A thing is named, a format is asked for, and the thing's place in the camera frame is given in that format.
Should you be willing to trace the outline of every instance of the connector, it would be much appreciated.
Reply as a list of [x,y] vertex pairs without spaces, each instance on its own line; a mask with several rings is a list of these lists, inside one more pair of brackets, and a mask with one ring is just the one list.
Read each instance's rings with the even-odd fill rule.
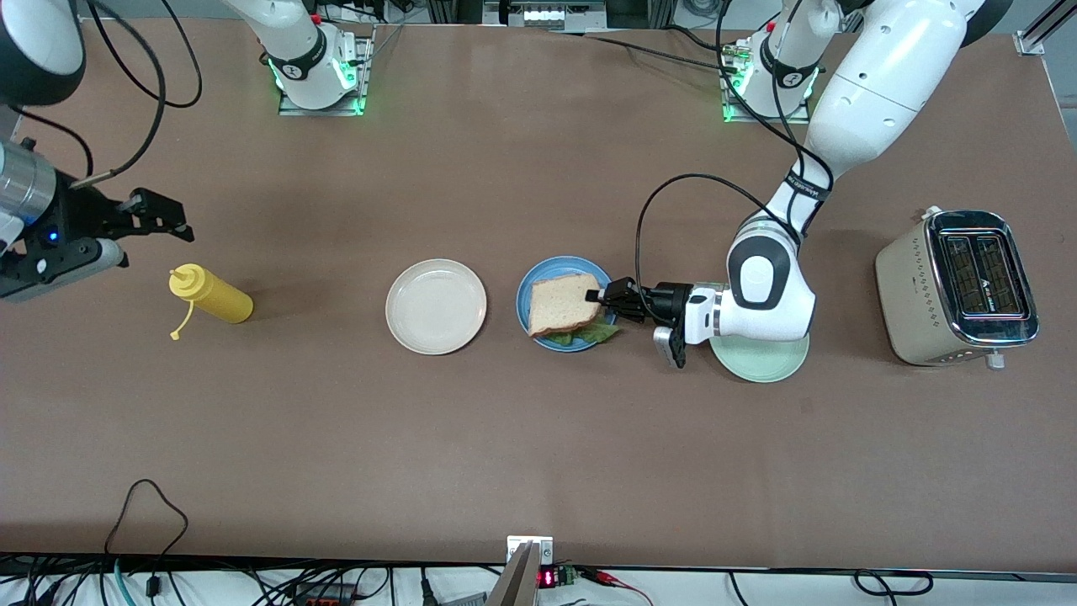
[[422,606],[442,606],[434,597],[434,590],[430,587],[430,579],[426,578],[426,569],[422,569]]
[[160,595],[160,577],[153,575],[145,580],[145,596],[156,597]]
[[574,566],[576,574],[579,578],[591,581],[592,583],[598,583],[603,587],[617,587],[619,582],[616,577],[610,573],[603,573],[598,568],[591,568],[589,566]]

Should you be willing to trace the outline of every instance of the metal bracket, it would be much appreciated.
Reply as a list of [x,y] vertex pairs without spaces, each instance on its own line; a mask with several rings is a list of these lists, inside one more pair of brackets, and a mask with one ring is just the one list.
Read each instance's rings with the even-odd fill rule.
[[510,536],[507,547],[508,563],[486,606],[534,606],[538,570],[554,563],[554,537]]
[[554,564],[554,537],[535,537],[530,535],[509,535],[505,541],[505,562],[513,559],[513,554],[519,549],[520,544],[538,544],[542,555],[541,564],[550,566]]
[[1021,55],[1043,55],[1044,42],[1077,13],[1077,0],[1052,2],[1029,27],[1013,34],[1013,45]]
[[1025,37],[1023,29],[1017,30],[1017,33],[1013,34],[1013,46],[1017,47],[1017,54],[1026,57],[1044,54],[1044,45],[1041,43],[1029,46],[1029,39]]

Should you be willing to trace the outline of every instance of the yellow bottle cap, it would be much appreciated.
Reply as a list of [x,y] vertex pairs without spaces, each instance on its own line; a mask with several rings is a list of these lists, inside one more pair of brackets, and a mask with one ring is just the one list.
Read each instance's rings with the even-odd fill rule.
[[209,294],[210,280],[206,269],[195,263],[186,263],[169,271],[168,287],[172,294],[184,300],[198,300]]

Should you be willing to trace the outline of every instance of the yellow squeeze bottle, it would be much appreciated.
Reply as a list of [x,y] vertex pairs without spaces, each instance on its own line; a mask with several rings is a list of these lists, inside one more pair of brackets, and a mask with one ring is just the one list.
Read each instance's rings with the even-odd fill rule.
[[251,318],[254,300],[243,291],[213,274],[209,269],[195,263],[186,263],[169,271],[168,287],[172,294],[191,301],[183,324],[171,333],[172,341],[179,341],[180,332],[187,326],[195,307],[226,323],[239,324]]

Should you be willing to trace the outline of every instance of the blue plate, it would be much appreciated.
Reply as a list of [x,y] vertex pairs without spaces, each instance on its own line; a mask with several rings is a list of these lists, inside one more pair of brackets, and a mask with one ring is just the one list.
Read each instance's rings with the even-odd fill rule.
[[[550,256],[531,267],[528,274],[523,276],[519,290],[516,291],[516,318],[520,320],[520,326],[523,327],[524,333],[528,330],[528,320],[531,318],[531,284],[538,280],[559,278],[570,273],[590,273],[598,278],[600,287],[605,287],[610,283],[610,276],[602,270],[602,267],[579,256]],[[609,324],[616,323],[617,314],[613,311],[606,312],[605,321]],[[573,339],[569,346],[558,346],[544,337],[535,339],[534,342],[547,350],[563,353],[583,352],[597,346],[597,343],[588,343],[579,338]]]

